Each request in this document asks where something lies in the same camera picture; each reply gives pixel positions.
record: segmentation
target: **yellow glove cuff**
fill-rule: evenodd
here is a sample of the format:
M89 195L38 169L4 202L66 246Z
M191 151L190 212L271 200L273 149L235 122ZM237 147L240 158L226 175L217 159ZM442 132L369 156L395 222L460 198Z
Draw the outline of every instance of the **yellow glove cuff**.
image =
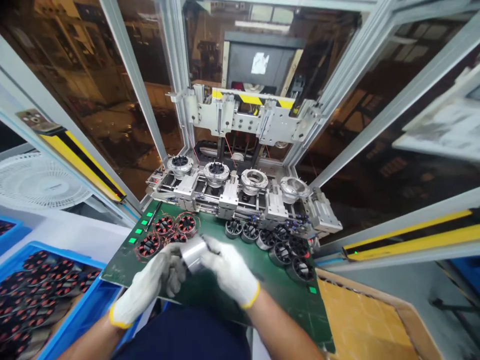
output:
M120 328L120 329L129 329L132 327L132 323L131 324L125 324L123 322L119 322L119 321L115 321L114 320L114 307L115 307L115 304L113 304L113 306L110 308L110 311L108 313L108 319L110 320L110 324L112 324L114 327L117 327L117 328Z

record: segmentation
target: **factory floor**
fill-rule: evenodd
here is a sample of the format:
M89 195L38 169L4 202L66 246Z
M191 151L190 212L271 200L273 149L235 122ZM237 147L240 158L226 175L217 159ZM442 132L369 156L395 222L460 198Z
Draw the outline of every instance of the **factory floor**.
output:
M338 274L411 303L446 360L480 359L480 349L475 347L454 315L429 304L429 300L440 298L448 305L470 305L435 262ZM480 316L470 314L466 318L474 332L480 334Z

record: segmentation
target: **white paper label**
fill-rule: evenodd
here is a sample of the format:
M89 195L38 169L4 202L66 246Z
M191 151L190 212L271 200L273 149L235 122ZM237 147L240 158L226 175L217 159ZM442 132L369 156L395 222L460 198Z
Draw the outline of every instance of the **white paper label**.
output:
M253 57L253 63L251 64L251 73L265 75L267 71L267 64L269 63L270 55L265 56L264 52L257 52Z

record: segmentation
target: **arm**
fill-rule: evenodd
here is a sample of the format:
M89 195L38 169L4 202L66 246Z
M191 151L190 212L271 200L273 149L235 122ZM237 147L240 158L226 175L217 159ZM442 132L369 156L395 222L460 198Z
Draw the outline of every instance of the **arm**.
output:
M98 320L70 346L59 360L108 360L125 332L157 297L162 285L173 297L185 281L186 268L178 256L181 244L164 247L133 277L131 286L113 304L108 314Z
M301 354L302 359L322 360L314 342L260 287L235 247L211 236L203 235L203 238L212 251L202 256L203 265L216 274L220 289L246 311L270 356L274 360L286 360Z
M113 326L110 323L109 314L105 314L58 359L108 360L117 347L117 344L124 337L126 331L126 329Z
M263 344L275 360L323 359L307 333L270 297L260 289L253 305L246 310Z

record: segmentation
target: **green work table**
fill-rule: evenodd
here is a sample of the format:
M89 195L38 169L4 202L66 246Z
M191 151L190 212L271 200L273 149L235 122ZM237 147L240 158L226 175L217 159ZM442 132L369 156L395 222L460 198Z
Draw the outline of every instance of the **green work table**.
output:
M129 287L134 275L145 267L148 258L139 256L135 249L147 235L146 223L152 217L157 205L157 201L150 203L103 271L102 280ZM178 206L162 203L152 222L155 224L166 215L175 219L182 212L184 211ZM243 242L240 237L228 238L225 235L225 220L204 212L200 212L198 218L200 224L197 223L196 226L200 234L208 234L219 241L233 244L260 281L261 286L268 291L272 298L310 335L320 348L325 347L329 352L335 352L327 313L316 279L308 284L294 282L283 268L272 263L267 251L261 250L255 243ZM220 290L215 276L207 269L188 277L175 298L168 297L164 291L160 292L159 297L188 306L206 307L226 319L244 325L250 324L246 314Z

